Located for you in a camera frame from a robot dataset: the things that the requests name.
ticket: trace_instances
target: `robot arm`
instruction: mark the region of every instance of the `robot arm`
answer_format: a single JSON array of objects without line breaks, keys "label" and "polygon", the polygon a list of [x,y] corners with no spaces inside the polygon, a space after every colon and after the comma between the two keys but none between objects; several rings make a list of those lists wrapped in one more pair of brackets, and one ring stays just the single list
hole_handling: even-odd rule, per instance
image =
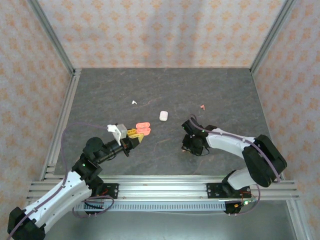
[{"label": "robot arm", "polygon": [[14,240],[43,240],[51,227],[75,205],[90,196],[102,195],[103,180],[98,177],[102,168],[99,164],[112,160],[120,152],[128,157],[130,150],[138,146],[144,137],[143,134],[135,134],[134,129],[127,130],[123,124],[108,125],[108,131],[113,133],[114,140],[104,144],[98,137],[90,138],[64,181],[25,209],[16,207],[11,211],[9,234],[33,211],[13,233]]},{"label": "robot arm", "polygon": [[182,141],[182,149],[196,156],[201,156],[203,148],[221,149],[244,159],[247,167],[232,171],[222,181],[228,196],[253,184],[267,188],[277,178],[266,159],[252,145],[258,146],[267,156],[277,175],[287,167],[285,159],[265,135],[246,137],[231,134],[212,125],[203,128],[195,117],[187,120],[182,127],[187,133]]}]

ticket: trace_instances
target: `wall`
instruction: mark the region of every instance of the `wall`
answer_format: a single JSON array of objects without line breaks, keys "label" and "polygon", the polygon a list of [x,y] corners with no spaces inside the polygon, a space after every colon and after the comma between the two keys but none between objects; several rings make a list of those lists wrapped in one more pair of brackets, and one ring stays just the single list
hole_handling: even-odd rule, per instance
[{"label": "wall", "polygon": [[248,68],[285,0],[39,2],[76,68]]},{"label": "wall", "polygon": [[254,75],[273,141],[298,180],[314,239],[320,239],[320,7],[297,0]]},{"label": "wall", "polygon": [[25,0],[0,2],[0,238],[38,180],[70,76]]}]

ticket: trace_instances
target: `gray stone floor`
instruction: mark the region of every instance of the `gray stone floor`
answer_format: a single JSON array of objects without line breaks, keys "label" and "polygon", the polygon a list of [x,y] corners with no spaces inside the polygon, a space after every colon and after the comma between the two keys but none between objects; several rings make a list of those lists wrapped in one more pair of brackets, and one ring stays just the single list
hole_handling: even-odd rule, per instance
[{"label": "gray stone floor", "polygon": [[[160,111],[168,111],[166,122],[159,120]],[[181,124],[190,113],[204,127],[211,124],[250,137],[269,135],[254,81],[244,68],[83,69],[68,124],[118,123],[134,128],[136,123],[151,123],[150,135],[130,157],[121,153],[104,162],[101,175],[220,176],[243,168],[242,159],[221,150],[211,149],[203,157],[182,152]],[[73,126],[67,132],[64,152],[69,168],[91,137],[105,143],[113,139],[111,133],[87,126]],[[55,174],[63,173],[59,156]]]}]

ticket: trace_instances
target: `patterned wallpaper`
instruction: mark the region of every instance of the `patterned wallpaper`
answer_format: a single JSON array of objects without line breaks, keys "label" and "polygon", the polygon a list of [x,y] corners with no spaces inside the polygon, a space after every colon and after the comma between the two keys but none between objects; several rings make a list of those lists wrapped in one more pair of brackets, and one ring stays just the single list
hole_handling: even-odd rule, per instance
[{"label": "patterned wallpaper", "polygon": [[250,67],[285,0],[39,0],[75,68]]},{"label": "patterned wallpaper", "polygon": [[320,239],[320,5],[297,0],[254,76],[273,141],[298,180],[314,239]]},{"label": "patterned wallpaper", "polygon": [[37,180],[70,76],[26,0],[0,1],[0,239]]}]

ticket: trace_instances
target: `pink object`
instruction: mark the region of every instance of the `pink object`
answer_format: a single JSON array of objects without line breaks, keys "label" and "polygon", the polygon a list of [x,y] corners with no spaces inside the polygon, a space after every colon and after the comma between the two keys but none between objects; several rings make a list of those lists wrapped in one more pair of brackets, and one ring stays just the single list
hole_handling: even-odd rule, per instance
[{"label": "pink object", "polygon": [[148,136],[151,132],[151,128],[150,127],[143,127],[143,128],[138,128],[136,130],[137,134],[144,134],[145,136]]},{"label": "pink object", "polygon": [[139,122],[135,125],[136,129],[149,128],[150,122]]}]

